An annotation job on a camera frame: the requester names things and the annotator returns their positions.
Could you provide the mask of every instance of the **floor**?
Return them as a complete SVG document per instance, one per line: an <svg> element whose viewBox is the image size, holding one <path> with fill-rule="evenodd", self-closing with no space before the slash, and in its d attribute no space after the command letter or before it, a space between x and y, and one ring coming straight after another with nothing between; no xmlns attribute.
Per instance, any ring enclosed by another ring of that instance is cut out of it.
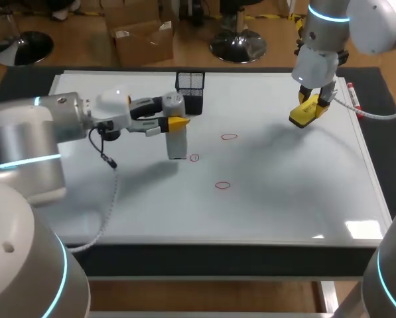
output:
<svg viewBox="0 0 396 318"><path fill-rule="evenodd" d="M93 10L92 0L84 9ZM218 12L217 1L208 0L211 12ZM306 13L308 0L298 0L296 13ZM277 0L265 0L247 8L248 15L278 14ZM116 66L106 26L101 17L70 17L55 23L45 17L17 16L21 30L40 30L49 34L54 52L40 65L46 66ZM285 19L256 19L247 21L251 30L267 41L267 54L249 67L293 67L297 31ZM154 66L232 67L214 58L208 41L216 34L218 24L210 21L204 28L182 23L174 38L174 59ZM0 39L10 34L0 20ZM347 66L377 66L381 68L389 90L396 102L396 51L380 56L363 56L348 45ZM5 68L0 66L0 78ZM355 283L337 282L338 298L346 297ZM129 311L288 311L317 312L315 286L311 282L92 282L93 310Z"/></svg>

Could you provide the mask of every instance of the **red circle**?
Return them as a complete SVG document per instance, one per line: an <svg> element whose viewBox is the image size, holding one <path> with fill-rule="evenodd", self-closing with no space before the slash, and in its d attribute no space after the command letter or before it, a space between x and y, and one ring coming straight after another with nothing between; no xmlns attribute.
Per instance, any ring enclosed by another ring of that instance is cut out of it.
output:
<svg viewBox="0 0 396 318"><path fill-rule="evenodd" d="M229 187L231 187L231 184L226 181L221 181L216 183L216 188L220 190L227 190Z"/></svg>
<svg viewBox="0 0 396 318"><path fill-rule="evenodd" d="M191 162L197 162L199 161L199 155L198 154L191 154L189 157Z"/></svg>
<svg viewBox="0 0 396 318"><path fill-rule="evenodd" d="M236 134L224 134L222 135L222 139L223 140L232 140L232 139L236 139L237 135Z"/></svg>

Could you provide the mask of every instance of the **pen holder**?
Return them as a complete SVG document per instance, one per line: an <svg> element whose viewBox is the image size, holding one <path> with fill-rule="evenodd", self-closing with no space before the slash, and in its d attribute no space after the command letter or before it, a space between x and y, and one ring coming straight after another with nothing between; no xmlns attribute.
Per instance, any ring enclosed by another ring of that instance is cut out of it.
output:
<svg viewBox="0 0 396 318"><path fill-rule="evenodd" d="M177 72L176 90L184 97L187 115L201 115L204 106L205 73Z"/></svg>

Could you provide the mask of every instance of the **robotic arm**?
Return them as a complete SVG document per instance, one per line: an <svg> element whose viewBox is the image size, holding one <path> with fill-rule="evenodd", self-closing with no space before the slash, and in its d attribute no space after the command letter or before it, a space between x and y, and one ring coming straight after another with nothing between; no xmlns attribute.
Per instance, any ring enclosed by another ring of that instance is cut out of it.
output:
<svg viewBox="0 0 396 318"><path fill-rule="evenodd" d="M92 117L90 101L81 100L77 93L0 103L0 182L33 206L63 198L66 189L58 143L86 138L94 130L106 141L116 140L123 129L147 136L165 133L168 157L186 157L189 119L181 94L132 101L125 87L115 87L96 99L96 108L113 116ZM162 117L149 118L160 112ZM111 158L101 156L116 168Z"/></svg>
<svg viewBox="0 0 396 318"><path fill-rule="evenodd" d="M364 54L396 49L396 0L311 0L292 72L301 84L300 106L289 117L296 126L304 128L328 110L336 94L336 70L348 59L350 36ZM311 96L316 88L320 94Z"/></svg>

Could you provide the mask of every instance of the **chair base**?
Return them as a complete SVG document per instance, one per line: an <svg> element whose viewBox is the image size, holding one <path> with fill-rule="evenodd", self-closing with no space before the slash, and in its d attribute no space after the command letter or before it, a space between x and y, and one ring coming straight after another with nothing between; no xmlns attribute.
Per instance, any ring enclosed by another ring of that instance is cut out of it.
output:
<svg viewBox="0 0 396 318"><path fill-rule="evenodd" d="M52 38L41 32L28 31L0 42L0 64L26 66L45 59L53 51Z"/></svg>
<svg viewBox="0 0 396 318"><path fill-rule="evenodd" d="M267 43L258 33L250 30L243 30L240 34L225 30L213 39L210 50L226 62L251 63L265 55Z"/></svg>

